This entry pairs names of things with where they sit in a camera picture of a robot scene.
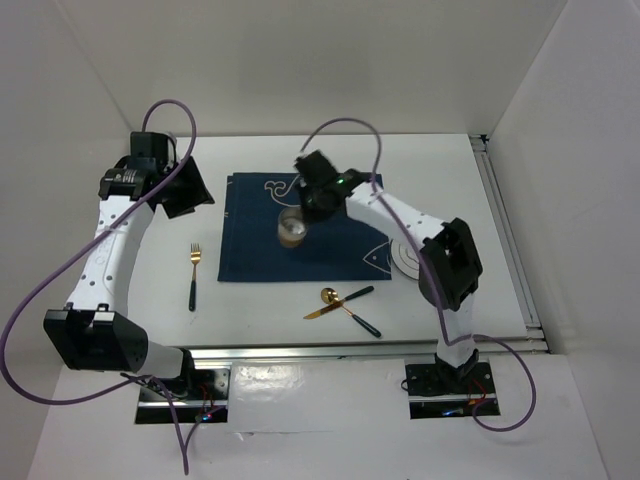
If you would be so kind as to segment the clear glass cup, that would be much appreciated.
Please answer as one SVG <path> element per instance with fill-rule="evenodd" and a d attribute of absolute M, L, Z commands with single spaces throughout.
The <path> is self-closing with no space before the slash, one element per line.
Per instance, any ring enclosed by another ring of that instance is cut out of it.
<path fill-rule="evenodd" d="M 285 248 L 299 246 L 307 235 L 308 227 L 299 206 L 284 208 L 277 220 L 277 237 Z"/>

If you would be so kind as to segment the blue cloth with gold script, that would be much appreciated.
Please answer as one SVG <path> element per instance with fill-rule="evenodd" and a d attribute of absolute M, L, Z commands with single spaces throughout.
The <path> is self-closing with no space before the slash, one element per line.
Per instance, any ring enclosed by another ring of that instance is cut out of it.
<path fill-rule="evenodd" d="M 390 240 L 341 214 L 315 224 L 302 244 L 277 237 L 279 214 L 299 205 L 294 173 L 227 177 L 218 280 L 236 283 L 386 281 Z"/>

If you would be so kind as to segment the gold fork green handle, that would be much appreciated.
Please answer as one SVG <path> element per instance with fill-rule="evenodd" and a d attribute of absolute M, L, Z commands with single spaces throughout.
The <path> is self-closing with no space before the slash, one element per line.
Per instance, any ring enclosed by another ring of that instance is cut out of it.
<path fill-rule="evenodd" d="M 197 307 L 197 266 L 201 261 L 202 251 L 198 243 L 192 243 L 190 249 L 190 261 L 192 264 L 192 274 L 190 282 L 188 309 L 194 312 Z"/>

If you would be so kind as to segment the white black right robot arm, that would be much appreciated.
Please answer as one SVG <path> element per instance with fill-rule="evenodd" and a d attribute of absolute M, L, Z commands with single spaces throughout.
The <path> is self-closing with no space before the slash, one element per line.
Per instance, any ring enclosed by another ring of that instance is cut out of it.
<path fill-rule="evenodd" d="M 296 189 L 305 221 L 317 223 L 342 213 L 414 252 L 420 293 L 439 319 L 436 379 L 444 390 L 460 391 L 478 362 L 472 310 L 483 273 L 468 224 L 423 213 L 354 169 L 299 175 Z"/>

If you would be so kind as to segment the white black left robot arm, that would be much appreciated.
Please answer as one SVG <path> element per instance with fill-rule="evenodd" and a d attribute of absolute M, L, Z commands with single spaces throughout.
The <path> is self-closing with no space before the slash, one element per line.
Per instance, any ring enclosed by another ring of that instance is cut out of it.
<path fill-rule="evenodd" d="M 104 174 L 99 197 L 98 243 L 65 305 L 47 311 L 44 330 L 72 370 L 153 375 L 172 397 L 187 398 L 198 377 L 190 354 L 150 340 L 129 319 L 129 287 L 156 208 L 175 218 L 213 198 L 193 158 L 163 175 L 152 159 L 131 156 Z"/>

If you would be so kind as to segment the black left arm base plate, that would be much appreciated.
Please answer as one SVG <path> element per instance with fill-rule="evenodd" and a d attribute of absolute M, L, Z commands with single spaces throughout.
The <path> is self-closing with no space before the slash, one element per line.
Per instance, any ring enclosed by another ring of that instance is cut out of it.
<path fill-rule="evenodd" d="M 179 377 L 163 378 L 161 382 L 169 390 L 176 408 L 200 408 L 225 405 L 229 395 L 231 368 L 215 365 L 213 368 L 191 368 Z M 169 403 L 160 387 L 153 383 L 141 387 L 138 396 L 141 408 L 168 408 Z"/>

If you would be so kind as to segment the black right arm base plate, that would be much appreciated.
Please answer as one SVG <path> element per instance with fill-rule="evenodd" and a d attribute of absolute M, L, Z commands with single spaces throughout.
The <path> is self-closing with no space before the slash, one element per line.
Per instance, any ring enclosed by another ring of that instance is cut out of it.
<path fill-rule="evenodd" d="M 410 396 L 489 395 L 496 392 L 487 362 L 477 363 L 462 380 L 446 378 L 434 363 L 407 364 L 404 386 Z"/>

